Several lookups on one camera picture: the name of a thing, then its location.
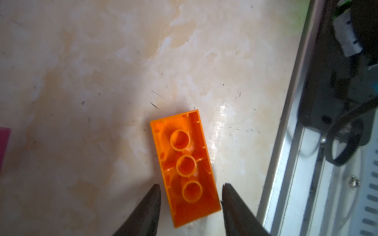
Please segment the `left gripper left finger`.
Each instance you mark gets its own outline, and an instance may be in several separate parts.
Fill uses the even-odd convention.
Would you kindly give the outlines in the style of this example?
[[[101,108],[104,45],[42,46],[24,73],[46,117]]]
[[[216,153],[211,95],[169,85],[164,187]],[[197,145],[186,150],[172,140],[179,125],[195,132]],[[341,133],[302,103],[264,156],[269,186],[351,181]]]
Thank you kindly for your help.
[[[154,184],[114,236],[156,236],[161,207],[161,189]]]

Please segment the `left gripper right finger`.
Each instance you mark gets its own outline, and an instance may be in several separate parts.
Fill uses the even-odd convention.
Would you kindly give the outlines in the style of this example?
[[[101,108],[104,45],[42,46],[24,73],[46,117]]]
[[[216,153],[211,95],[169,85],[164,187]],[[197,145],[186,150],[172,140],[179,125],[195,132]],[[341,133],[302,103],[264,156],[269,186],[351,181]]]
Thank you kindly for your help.
[[[222,209],[227,236],[268,236],[234,187],[226,183],[222,187]]]

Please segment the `orange lego brick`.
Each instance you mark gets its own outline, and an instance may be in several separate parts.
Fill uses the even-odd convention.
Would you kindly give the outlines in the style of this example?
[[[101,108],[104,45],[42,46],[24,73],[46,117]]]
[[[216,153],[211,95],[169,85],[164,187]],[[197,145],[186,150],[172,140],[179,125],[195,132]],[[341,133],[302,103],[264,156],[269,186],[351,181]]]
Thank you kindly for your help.
[[[198,110],[151,121],[175,228],[221,210]]]

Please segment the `pink small lego brick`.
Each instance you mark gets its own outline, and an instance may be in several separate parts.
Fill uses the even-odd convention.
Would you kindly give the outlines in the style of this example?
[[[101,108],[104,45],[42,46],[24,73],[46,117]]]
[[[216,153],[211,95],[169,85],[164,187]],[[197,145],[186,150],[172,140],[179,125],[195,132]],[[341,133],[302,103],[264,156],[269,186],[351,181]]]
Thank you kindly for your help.
[[[8,147],[11,129],[7,127],[0,128],[0,170],[3,168],[6,150]]]

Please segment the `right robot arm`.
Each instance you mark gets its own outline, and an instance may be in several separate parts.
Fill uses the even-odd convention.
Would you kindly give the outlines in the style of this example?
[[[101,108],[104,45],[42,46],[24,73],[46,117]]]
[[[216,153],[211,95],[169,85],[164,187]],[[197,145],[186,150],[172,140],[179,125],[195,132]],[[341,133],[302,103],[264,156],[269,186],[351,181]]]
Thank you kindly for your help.
[[[361,52],[378,56],[378,2],[339,1],[333,28],[344,56]]]

